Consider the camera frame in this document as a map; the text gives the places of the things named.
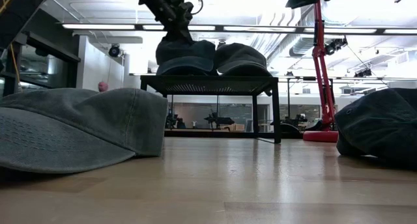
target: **ceiling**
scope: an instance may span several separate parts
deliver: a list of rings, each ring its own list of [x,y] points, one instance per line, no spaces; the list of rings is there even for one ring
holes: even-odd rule
[[[156,23],[154,16],[138,0],[49,0],[42,9],[63,23]],[[195,10],[199,3],[192,0]],[[312,26],[311,9],[285,8],[287,0],[204,0],[205,6],[196,15],[193,24],[222,25],[304,25]],[[323,4],[323,16],[327,25],[362,27],[416,27],[417,0],[332,0]],[[127,53],[141,52],[154,61],[156,47],[163,32],[103,31],[92,34],[102,45],[109,46],[111,39],[138,38],[142,44],[121,44]],[[308,38],[300,35],[264,35],[250,33],[192,33],[194,40],[210,40],[217,43],[240,42],[253,46],[268,58],[268,69],[274,75],[292,71],[296,76],[315,76],[311,59],[312,39],[303,47],[303,54],[291,56],[290,49]],[[398,63],[397,58],[417,49],[413,36],[348,36],[349,48],[343,48],[326,57],[331,76],[353,76],[356,71],[371,67],[376,76],[417,77],[417,72],[398,72],[410,64]]]

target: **mesh tabletop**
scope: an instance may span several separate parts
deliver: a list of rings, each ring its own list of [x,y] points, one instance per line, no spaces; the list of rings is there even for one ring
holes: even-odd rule
[[[278,84],[277,77],[141,76],[162,94],[254,96]]]

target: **red base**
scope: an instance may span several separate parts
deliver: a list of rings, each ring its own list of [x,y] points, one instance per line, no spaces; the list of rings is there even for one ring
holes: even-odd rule
[[[304,132],[303,140],[313,142],[337,143],[339,132]]]

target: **cap brim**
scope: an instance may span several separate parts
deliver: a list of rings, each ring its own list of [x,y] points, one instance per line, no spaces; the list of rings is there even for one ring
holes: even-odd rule
[[[218,71],[223,76],[261,76],[272,77],[272,74],[268,70],[253,61],[235,61],[227,63],[218,68]]]
[[[0,107],[0,166],[34,173],[78,173],[127,160],[134,152],[58,120]]]
[[[337,150],[342,156],[365,156],[366,153],[362,152],[358,148],[352,146],[345,136],[339,132],[338,143],[336,145]]]
[[[208,74],[213,70],[213,61],[201,57],[179,57],[161,64],[158,67],[158,71],[156,71],[156,75],[164,75],[168,72],[172,73],[176,69],[184,67],[195,68]]]

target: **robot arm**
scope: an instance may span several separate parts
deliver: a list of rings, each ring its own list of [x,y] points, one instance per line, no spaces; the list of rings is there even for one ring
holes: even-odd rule
[[[155,20],[164,25],[168,39],[185,39],[192,43],[188,25],[193,18],[194,6],[184,0],[139,0],[139,5],[146,5],[155,15]]]

